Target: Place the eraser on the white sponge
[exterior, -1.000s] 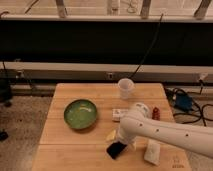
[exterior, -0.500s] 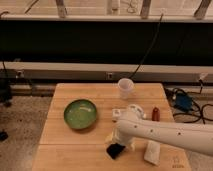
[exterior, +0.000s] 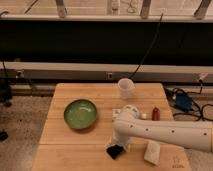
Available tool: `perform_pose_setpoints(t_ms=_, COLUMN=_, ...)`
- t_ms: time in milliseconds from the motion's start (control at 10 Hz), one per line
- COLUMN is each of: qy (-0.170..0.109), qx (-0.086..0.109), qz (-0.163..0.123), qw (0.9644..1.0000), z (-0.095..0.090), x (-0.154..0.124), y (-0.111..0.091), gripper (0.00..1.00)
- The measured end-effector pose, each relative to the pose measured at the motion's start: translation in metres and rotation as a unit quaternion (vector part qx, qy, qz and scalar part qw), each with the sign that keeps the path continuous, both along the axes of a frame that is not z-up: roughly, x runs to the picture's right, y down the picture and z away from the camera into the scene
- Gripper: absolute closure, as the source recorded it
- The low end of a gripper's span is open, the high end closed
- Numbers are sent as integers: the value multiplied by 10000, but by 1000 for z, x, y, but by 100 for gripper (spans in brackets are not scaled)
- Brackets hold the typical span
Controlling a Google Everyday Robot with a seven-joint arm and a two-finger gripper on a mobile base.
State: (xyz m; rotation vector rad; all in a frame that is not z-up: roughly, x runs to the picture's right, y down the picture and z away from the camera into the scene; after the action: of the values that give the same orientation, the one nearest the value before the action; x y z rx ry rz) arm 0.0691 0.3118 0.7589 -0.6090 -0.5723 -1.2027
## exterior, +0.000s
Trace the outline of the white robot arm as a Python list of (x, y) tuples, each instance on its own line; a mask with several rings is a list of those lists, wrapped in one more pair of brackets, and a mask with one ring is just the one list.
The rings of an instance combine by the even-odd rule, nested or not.
[(121, 146), (138, 137), (213, 153), (212, 122), (142, 120), (133, 105), (124, 106), (117, 114), (113, 133)]

